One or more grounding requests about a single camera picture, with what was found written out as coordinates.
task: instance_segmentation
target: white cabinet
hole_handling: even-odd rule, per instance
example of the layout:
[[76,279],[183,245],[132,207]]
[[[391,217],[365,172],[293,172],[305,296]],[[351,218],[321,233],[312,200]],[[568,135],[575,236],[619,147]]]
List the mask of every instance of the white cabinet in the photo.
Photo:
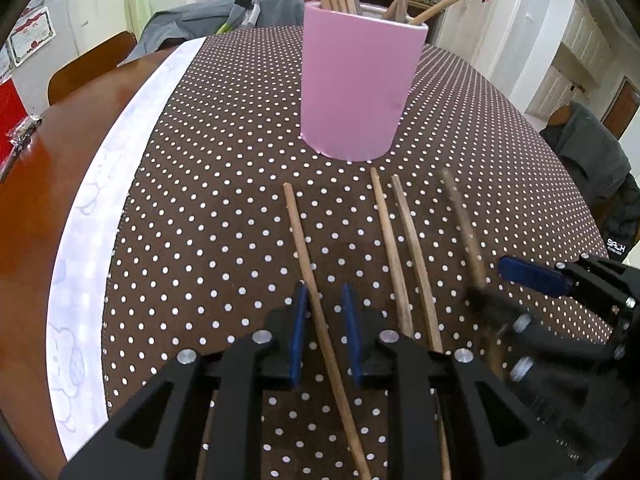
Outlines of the white cabinet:
[[546,71],[538,91],[533,96],[526,113],[548,121],[558,108],[569,104],[569,101],[586,103],[584,93],[569,78],[553,65]]
[[580,0],[574,3],[562,43],[599,84],[613,56],[604,35]]
[[522,113],[548,119],[548,108],[564,102],[572,84],[592,91],[611,63],[610,47],[584,4],[550,0],[509,101]]

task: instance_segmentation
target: framed certificate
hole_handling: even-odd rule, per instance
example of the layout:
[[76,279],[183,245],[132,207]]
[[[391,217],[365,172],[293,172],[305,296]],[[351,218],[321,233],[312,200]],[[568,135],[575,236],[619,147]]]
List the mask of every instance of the framed certificate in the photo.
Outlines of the framed certificate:
[[7,45],[16,66],[40,50],[56,36],[49,8],[42,7],[24,17],[9,35]]

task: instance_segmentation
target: white door frame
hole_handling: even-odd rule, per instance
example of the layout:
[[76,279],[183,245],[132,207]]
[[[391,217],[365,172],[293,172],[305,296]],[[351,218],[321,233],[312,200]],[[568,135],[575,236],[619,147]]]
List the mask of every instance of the white door frame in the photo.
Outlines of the white door frame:
[[522,0],[496,0],[474,56],[473,67],[491,79],[513,28]]

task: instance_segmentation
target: certificate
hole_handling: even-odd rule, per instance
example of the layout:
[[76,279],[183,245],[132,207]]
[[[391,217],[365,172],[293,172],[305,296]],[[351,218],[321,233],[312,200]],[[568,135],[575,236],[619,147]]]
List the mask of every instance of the certificate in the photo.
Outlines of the certificate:
[[17,23],[9,35],[8,46],[16,66],[49,43],[56,35],[51,24],[49,8],[42,7]]
[[6,45],[0,48],[0,82],[4,81],[4,78],[11,70],[11,58],[6,50]]

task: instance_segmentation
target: blue gripper pad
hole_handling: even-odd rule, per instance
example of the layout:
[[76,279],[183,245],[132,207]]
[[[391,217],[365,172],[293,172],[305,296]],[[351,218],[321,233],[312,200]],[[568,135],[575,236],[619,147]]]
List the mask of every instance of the blue gripper pad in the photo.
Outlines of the blue gripper pad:
[[528,286],[552,298],[566,296],[573,285],[572,280],[558,270],[540,267],[511,256],[500,258],[498,272],[505,280]]
[[345,283],[342,286],[342,312],[344,313],[347,333],[349,364],[351,366],[351,377],[353,377],[356,386],[360,386],[362,379],[362,334],[360,333],[360,317],[354,302],[355,298],[351,285]]
[[308,289],[304,283],[296,287],[293,302],[296,309],[291,343],[289,346],[289,377],[295,388],[300,379],[302,349],[305,344],[305,315],[308,304]]

